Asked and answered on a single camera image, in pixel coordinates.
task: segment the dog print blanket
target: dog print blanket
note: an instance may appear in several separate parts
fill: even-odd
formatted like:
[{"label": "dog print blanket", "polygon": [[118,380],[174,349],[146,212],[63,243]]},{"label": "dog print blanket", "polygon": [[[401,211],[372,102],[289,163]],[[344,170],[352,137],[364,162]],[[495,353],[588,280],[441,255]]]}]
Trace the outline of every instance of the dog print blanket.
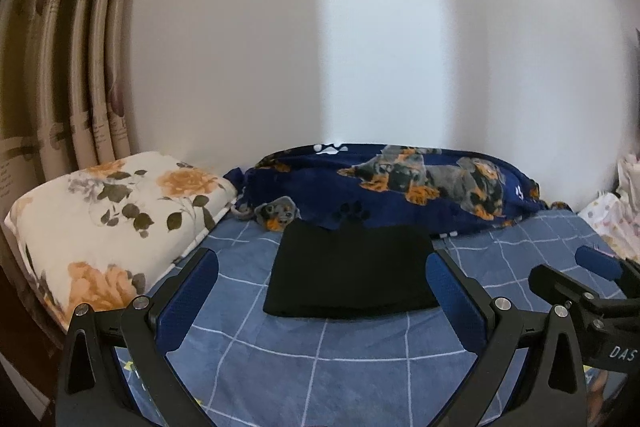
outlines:
[{"label": "dog print blanket", "polygon": [[226,175],[236,216],[282,231],[297,217],[336,229],[420,225],[432,234],[504,227],[545,208],[537,184],[491,156],[399,145],[333,144],[271,154]]}]

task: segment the black cloth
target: black cloth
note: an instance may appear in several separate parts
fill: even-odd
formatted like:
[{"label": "black cloth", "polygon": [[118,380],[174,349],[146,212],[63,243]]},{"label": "black cloth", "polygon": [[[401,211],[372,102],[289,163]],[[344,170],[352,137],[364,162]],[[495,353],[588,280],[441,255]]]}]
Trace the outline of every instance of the black cloth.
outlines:
[{"label": "black cloth", "polygon": [[285,229],[263,310],[278,317],[352,319],[436,307],[425,276],[433,244],[412,226]]}]

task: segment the bed sheet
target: bed sheet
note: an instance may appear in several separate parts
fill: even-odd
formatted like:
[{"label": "bed sheet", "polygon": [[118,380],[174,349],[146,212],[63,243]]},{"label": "bed sheet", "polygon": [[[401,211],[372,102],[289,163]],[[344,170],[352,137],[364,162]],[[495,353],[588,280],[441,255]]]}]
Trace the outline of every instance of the bed sheet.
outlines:
[{"label": "bed sheet", "polygon": [[[167,355],[219,427],[423,426],[474,363],[441,309],[358,321],[290,319],[262,311],[280,234],[225,219],[202,245],[220,276],[182,345]],[[580,217],[540,212],[514,227],[436,241],[494,297],[548,311],[530,292],[529,271],[548,263],[596,290],[617,286],[576,266],[575,250],[610,251]],[[518,350],[483,423],[502,412],[524,360]],[[162,425],[125,349],[118,350],[143,414]]]}]

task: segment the orange rose print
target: orange rose print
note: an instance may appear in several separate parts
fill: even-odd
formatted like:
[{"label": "orange rose print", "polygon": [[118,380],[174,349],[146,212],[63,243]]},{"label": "orange rose print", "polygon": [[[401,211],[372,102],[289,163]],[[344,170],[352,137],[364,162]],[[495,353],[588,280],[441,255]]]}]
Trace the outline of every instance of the orange rose print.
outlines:
[{"label": "orange rose print", "polygon": [[120,171],[124,167],[124,160],[116,160],[95,167],[87,167],[83,172],[92,175],[95,178],[105,179],[110,174]]},{"label": "orange rose print", "polygon": [[168,171],[160,176],[156,183],[168,198],[184,198],[197,194],[208,194],[218,185],[218,178],[202,169],[184,169]]},{"label": "orange rose print", "polygon": [[17,224],[20,214],[26,208],[26,206],[31,203],[31,201],[33,201],[33,198],[31,198],[30,196],[23,196],[15,201],[15,203],[11,207],[11,220],[14,222],[14,224]]},{"label": "orange rose print", "polygon": [[125,308],[138,295],[130,274],[114,264],[105,273],[84,262],[70,263],[67,270],[71,276],[67,321],[80,303],[86,302],[101,312]]},{"label": "orange rose print", "polygon": [[56,306],[56,303],[53,302],[53,299],[51,297],[49,297],[48,295],[45,295],[44,296],[44,303],[47,305],[47,308],[55,315],[56,319],[58,320],[58,322],[60,322],[62,327],[65,328],[65,331],[68,330],[68,328],[69,328],[68,317],[66,317],[65,314],[63,314],[60,311],[60,307]]}]

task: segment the white paw print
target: white paw print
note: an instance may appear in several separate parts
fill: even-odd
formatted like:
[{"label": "white paw print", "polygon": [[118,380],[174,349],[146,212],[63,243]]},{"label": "white paw print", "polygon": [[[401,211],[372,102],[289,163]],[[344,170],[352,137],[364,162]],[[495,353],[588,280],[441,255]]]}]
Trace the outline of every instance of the white paw print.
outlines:
[{"label": "white paw print", "polygon": [[317,143],[314,145],[314,151],[316,154],[337,154],[338,152],[345,152],[349,149],[341,143],[334,143],[329,145],[322,145]]}]

